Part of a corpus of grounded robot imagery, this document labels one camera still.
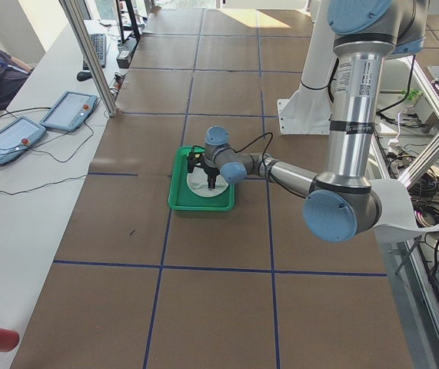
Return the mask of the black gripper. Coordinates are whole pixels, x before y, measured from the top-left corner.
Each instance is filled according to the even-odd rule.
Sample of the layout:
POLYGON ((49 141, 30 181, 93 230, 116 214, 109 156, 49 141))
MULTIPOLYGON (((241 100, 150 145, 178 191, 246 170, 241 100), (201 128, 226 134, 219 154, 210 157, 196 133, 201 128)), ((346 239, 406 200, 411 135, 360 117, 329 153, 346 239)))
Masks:
POLYGON ((215 189, 215 183, 217 178, 217 168, 204 166, 205 174, 207 175, 208 188, 215 189))

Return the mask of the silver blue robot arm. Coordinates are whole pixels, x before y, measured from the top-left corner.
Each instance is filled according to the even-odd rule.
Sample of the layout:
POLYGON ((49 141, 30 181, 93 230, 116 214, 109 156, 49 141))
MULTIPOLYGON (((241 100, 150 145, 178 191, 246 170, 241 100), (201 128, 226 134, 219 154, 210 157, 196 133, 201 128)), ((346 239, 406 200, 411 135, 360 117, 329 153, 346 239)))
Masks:
POLYGON ((328 133, 321 173, 236 151, 220 126, 208 129, 204 153, 189 166, 203 168, 210 183, 222 176, 235 185, 254 174, 294 192, 305 199, 305 224, 326 241, 367 230, 382 243, 422 235, 405 186, 368 180, 365 172, 383 64, 422 49, 428 7, 426 1, 322 2, 299 89, 278 109, 299 131, 328 133))

